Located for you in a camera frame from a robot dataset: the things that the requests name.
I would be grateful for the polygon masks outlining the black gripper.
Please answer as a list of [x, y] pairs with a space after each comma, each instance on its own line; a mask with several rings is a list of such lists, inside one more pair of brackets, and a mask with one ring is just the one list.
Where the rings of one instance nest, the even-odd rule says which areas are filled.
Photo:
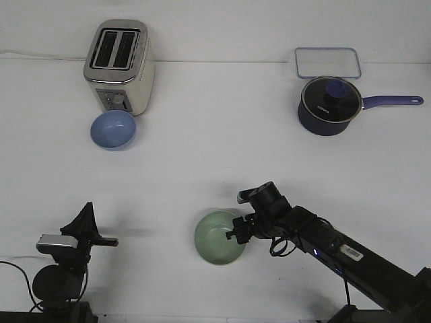
[[250, 204], [255, 212], [232, 220], [233, 229], [226, 232], [228, 240], [235, 237], [238, 244], [246, 244], [252, 236], [270, 239], [287, 235], [283, 218], [292, 210], [289, 202], [273, 182], [257, 188], [257, 200]]
[[62, 251], [59, 259], [59, 264], [69, 269], [85, 269], [93, 246], [117, 247], [119, 244], [117, 238], [103, 238], [99, 234], [91, 202], [87, 202], [78, 216], [61, 230], [61, 235], [77, 241], [77, 246]]

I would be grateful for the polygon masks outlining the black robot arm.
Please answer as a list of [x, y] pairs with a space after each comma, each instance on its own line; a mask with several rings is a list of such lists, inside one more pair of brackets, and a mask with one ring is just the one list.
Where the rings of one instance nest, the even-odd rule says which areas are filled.
[[49, 254], [54, 264], [38, 271], [32, 290], [42, 301], [42, 315], [49, 322], [97, 322], [90, 304], [82, 301], [88, 284], [88, 263], [94, 246], [116, 247], [116, 238], [100, 235], [93, 203], [88, 202], [77, 217], [59, 234], [42, 234], [36, 243], [41, 254]]
[[267, 182], [238, 193], [238, 203], [249, 203], [254, 213], [233, 219], [227, 239], [246, 244], [251, 237], [270, 239], [270, 254], [289, 255], [280, 242], [293, 243], [352, 285], [379, 310], [359, 310], [347, 303], [331, 322], [429, 322], [430, 269], [409, 274], [378, 254], [336, 230], [326, 219], [307, 209], [292, 207], [275, 184]]

